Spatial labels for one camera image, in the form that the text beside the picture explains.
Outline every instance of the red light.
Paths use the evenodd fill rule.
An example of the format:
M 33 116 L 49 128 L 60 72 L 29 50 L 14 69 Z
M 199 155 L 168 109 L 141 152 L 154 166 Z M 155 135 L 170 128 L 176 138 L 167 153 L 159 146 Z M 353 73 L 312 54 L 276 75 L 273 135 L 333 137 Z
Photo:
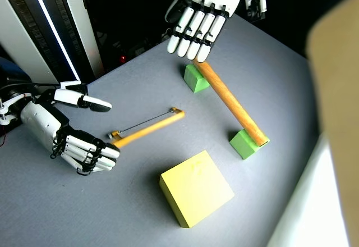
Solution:
M 122 55 L 122 56 L 119 58 L 119 61 L 120 61 L 120 63 L 126 63 L 126 56 Z

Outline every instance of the tabletop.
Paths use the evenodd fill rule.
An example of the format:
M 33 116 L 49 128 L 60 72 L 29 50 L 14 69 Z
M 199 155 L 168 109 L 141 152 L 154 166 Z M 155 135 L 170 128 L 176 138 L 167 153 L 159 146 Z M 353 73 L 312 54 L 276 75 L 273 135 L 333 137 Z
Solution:
M 247 160 L 229 144 L 242 129 L 212 88 L 194 94 L 185 58 L 167 42 L 89 85 L 104 113 L 57 107 L 99 138 L 170 107 L 186 117 L 121 149 L 115 168 L 79 176 L 25 126 L 0 148 L 0 246 L 265 246 L 317 141 L 307 61 L 245 20 L 224 26 L 208 62 L 270 139 Z M 193 228 L 180 228 L 159 176 L 207 150 L 235 193 Z

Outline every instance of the robotic hand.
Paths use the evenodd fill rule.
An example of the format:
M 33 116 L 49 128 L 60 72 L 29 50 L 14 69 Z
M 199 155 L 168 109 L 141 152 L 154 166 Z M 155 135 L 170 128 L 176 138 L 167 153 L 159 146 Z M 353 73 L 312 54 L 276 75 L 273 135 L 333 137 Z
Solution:
M 84 131 L 74 130 L 69 125 L 69 119 L 52 106 L 52 102 L 57 101 L 76 107 L 89 107 L 93 111 L 109 111 L 111 104 L 89 97 L 86 85 L 81 85 L 79 81 L 61 83 L 60 89 L 49 89 L 38 98 L 33 93 L 25 93 L 1 102 L 1 125 L 8 125 L 11 120 L 17 119 L 16 114 L 8 114 L 11 112 L 9 107 L 25 99 L 28 103 L 21 110 L 21 120 L 52 153 L 51 158 L 60 155 L 81 175 L 88 175 L 92 171 L 110 171 L 115 166 L 119 149 Z
M 180 0 L 174 0 L 165 15 L 168 16 L 175 4 Z M 187 55 L 193 60 L 197 57 L 199 62 L 204 62 L 220 33 L 227 18 L 232 17 L 240 0 L 188 0 L 179 23 L 174 28 L 167 51 L 180 57 Z M 247 15 L 250 21 L 264 18 L 266 0 L 246 0 Z

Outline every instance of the yellow block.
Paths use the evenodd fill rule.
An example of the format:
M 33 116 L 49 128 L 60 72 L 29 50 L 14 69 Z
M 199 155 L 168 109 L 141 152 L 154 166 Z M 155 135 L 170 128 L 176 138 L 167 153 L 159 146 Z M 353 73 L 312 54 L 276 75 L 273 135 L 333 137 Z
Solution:
M 159 185 L 181 227 L 194 226 L 234 197 L 205 150 L 162 173 Z

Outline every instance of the wooden rod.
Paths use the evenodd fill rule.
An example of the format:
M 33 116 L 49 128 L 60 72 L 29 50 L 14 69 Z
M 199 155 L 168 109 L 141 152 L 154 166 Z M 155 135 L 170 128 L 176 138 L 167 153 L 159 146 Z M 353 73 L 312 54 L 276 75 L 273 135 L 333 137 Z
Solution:
M 224 104 L 226 104 L 238 122 L 240 122 L 243 128 L 251 136 L 254 142 L 258 146 L 262 146 L 263 144 L 267 143 L 269 139 L 259 129 L 256 123 L 241 106 L 241 104 L 227 88 L 227 86 L 221 81 L 220 77 L 214 72 L 210 65 L 207 62 L 200 63 L 196 60 L 194 60 L 194 65 L 201 72 L 202 76 L 207 79 L 208 83 L 222 99 Z
M 165 127 L 167 125 L 170 125 L 180 119 L 182 119 L 185 116 L 185 112 L 178 109 L 178 108 L 172 108 L 174 115 L 159 121 L 157 123 L 154 123 L 151 126 L 148 126 L 146 128 L 141 129 L 140 131 L 137 131 L 129 136 L 125 136 L 124 138 L 116 139 L 115 141 L 111 142 L 113 145 L 115 145 L 117 148 L 122 148 L 123 146 L 127 145 L 128 143 L 131 143 L 132 141 L 139 139 L 149 133 L 152 133 L 158 129 L 161 129 L 162 127 Z

